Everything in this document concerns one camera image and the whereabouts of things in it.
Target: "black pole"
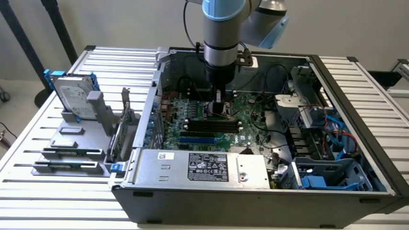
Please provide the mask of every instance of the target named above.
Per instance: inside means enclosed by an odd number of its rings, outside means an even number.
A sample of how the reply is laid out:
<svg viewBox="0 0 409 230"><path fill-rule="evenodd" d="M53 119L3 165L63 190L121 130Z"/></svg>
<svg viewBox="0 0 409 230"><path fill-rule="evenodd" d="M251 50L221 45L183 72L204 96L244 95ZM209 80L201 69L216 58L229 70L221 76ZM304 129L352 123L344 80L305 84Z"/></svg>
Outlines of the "black pole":
<svg viewBox="0 0 409 230"><path fill-rule="evenodd" d="M64 24L64 20L59 11L59 3L57 0L41 0L43 6L45 7L45 10L48 12L53 27L56 28L60 41L64 46L64 50L69 59L71 64L73 65L79 56L76 53L75 46L72 44L69 34L67 31L67 27Z"/></svg>
<svg viewBox="0 0 409 230"><path fill-rule="evenodd" d="M41 90L39 92L39 94L36 95L36 98L35 98L36 106L41 107L43 103L45 102L48 96L52 93L52 89L51 89L48 82L44 78L44 67L43 67L40 58L36 54L36 51L32 47L31 41L29 41L29 39L25 35L25 32L23 30L23 27L20 25L19 19L15 15L15 12L13 12L13 9L9 5L8 0L0 0L0 11L1 11L4 19L7 21L7 24L11 27L11 30L15 34L15 37L16 37L19 43L20 43L20 46L21 46L23 51L25 53L25 56L27 56L28 60L31 61L33 70L36 71L39 79L40 79L40 81L44 85L44 88L45 88L44 90Z"/></svg>

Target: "motherboard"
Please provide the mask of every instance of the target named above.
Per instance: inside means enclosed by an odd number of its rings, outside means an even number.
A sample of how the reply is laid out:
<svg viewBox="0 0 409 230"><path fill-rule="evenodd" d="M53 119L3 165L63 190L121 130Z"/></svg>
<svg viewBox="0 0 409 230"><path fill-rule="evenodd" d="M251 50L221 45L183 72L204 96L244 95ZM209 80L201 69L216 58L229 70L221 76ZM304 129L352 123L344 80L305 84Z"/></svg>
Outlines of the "motherboard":
<svg viewBox="0 0 409 230"><path fill-rule="evenodd" d="M269 158L271 151L261 145L268 132L253 125L267 128L264 110L259 106L265 98L265 95L240 92L228 102L228 113L215 114L208 102L192 100L181 93L169 97L161 104L163 148L235 153L251 149L253 154Z"/></svg>

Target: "green circuit board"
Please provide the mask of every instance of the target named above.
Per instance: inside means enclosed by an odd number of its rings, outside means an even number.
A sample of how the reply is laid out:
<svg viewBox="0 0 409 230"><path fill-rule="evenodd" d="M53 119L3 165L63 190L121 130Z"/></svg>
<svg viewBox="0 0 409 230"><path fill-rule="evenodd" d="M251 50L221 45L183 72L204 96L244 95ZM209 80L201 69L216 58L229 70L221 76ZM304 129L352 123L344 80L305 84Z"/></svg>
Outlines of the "green circuit board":
<svg viewBox="0 0 409 230"><path fill-rule="evenodd" d="M268 134L265 131L255 128L252 125L252 110L256 103L256 95L251 93L239 93L235 100L231 101L231 114L232 117L205 116L204 103L200 101L192 101L181 94L168 102L167 114L176 115L176 119L165 119L165 137L164 137L164 149L179 150L179 145L189 145L189 150L196 151L224 151L237 152L245 149L247 146L253 151L260 151L260 142L256 141L256 136L260 139ZM259 119L253 122L263 128L267 127L265 122L260 121L261 107L256 106L255 113L259 114ZM213 120L213 121L237 121L243 123L243 130L239 133L215 133L215 143L180 143L180 133L185 131L184 121L191 120Z"/></svg>

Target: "warning label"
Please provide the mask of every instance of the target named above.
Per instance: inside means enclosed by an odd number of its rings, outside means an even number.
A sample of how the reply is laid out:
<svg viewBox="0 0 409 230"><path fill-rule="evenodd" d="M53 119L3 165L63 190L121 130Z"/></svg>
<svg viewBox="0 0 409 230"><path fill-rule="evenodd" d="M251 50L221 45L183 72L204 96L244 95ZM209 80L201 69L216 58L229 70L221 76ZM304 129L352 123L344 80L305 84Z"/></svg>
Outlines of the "warning label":
<svg viewBox="0 0 409 230"><path fill-rule="evenodd" d="M227 154L189 153L188 179L229 182Z"/></svg>

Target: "white wall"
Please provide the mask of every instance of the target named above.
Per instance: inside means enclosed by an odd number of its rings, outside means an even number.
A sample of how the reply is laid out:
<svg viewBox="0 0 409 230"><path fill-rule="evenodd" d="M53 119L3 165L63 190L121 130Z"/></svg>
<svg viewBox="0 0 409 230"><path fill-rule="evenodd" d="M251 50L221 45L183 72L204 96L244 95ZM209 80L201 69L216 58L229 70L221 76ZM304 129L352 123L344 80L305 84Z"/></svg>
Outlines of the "white wall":
<svg viewBox="0 0 409 230"><path fill-rule="evenodd" d="M11 4L44 67L69 69L40 0L11 0ZM189 46L184 0L59 0L59 6L77 53L85 45ZM397 58L409 58L408 0L287 0L287 6L291 23L272 51L356 56L368 69L384 70ZM189 4L187 19L191 37L201 41L199 5ZM1 16L0 29L0 78L35 80Z"/></svg>

